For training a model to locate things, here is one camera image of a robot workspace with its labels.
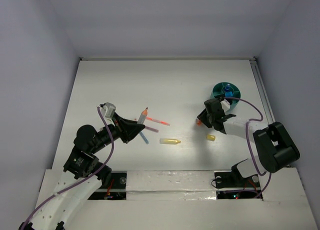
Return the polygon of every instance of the teal spool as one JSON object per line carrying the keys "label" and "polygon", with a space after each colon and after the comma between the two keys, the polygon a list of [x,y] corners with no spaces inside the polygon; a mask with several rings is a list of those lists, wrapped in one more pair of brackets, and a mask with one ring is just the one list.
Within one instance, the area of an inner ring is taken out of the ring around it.
{"label": "teal spool", "polygon": [[[240,93],[239,88],[237,88],[236,85],[234,85],[234,84],[232,84],[230,82],[225,82],[224,81],[224,82],[220,82],[220,83],[216,84],[213,87],[210,99],[219,98],[221,96],[225,96],[226,88],[228,89],[228,92],[232,92],[232,96],[234,98],[238,98],[238,99],[241,98],[241,93]],[[232,104],[230,106],[229,111],[234,109],[236,107],[236,105],[238,104],[238,102],[239,102],[238,100],[232,100]]]}

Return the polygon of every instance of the small yellow object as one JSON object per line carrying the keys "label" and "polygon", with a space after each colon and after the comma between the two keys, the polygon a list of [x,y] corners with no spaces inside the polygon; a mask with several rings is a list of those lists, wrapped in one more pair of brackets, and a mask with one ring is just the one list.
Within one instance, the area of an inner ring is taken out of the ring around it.
{"label": "small yellow object", "polygon": [[207,135],[206,135],[206,139],[213,142],[214,140],[216,140],[216,136],[215,136],[215,135],[207,134]]}
{"label": "small yellow object", "polygon": [[181,141],[171,138],[160,138],[160,144],[179,144]]}

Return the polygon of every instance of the gray wall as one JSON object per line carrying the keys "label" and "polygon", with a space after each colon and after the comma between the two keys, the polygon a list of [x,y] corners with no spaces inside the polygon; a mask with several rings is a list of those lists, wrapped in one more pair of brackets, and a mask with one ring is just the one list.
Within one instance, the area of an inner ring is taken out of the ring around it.
{"label": "gray wall", "polygon": [[49,0],[0,0],[0,228],[34,209],[79,58]]}
{"label": "gray wall", "polygon": [[51,2],[81,57],[252,57],[290,0]]}
{"label": "gray wall", "polygon": [[292,0],[258,65],[274,116],[300,150],[296,165],[320,227],[320,0]]}

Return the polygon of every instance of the blue cap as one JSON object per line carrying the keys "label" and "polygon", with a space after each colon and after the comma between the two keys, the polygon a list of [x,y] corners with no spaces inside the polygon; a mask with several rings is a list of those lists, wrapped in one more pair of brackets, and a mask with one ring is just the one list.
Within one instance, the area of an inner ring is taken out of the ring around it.
{"label": "blue cap", "polygon": [[226,92],[229,92],[229,91],[230,91],[230,84],[229,84],[229,83],[224,87],[224,90],[225,90]]}
{"label": "blue cap", "polygon": [[232,97],[232,96],[233,96],[233,93],[232,93],[232,91],[227,91],[224,95],[225,95],[226,97]]}

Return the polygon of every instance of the white tabletop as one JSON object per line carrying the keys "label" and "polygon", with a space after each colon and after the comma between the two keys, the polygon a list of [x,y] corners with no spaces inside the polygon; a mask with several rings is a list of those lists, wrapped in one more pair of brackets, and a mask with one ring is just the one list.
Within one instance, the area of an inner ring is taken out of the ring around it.
{"label": "white tabletop", "polygon": [[[61,169],[66,162],[79,127],[103,126],[96,106],[110,102],[123,118],[138,118],[148,107],[149,117],[171,124],[146,120],[145,125],[159,129],[159,133],[143,130],[148,145],[139,135],[129,144],[118,139],[108,163],[113,171],[230,169],[249,157],[246,141],[195,125],[204,101],[220,82],[236,85],[243,99],[265,113],[248,60],[81,61],[52,168]],[[232,113],[243,119],[259,116],[243,102]],[[216,140],[207,141],[207,133]],[[160,138],[181,143],[159,144]],[[101,162],[110,148],[96,154]]]}

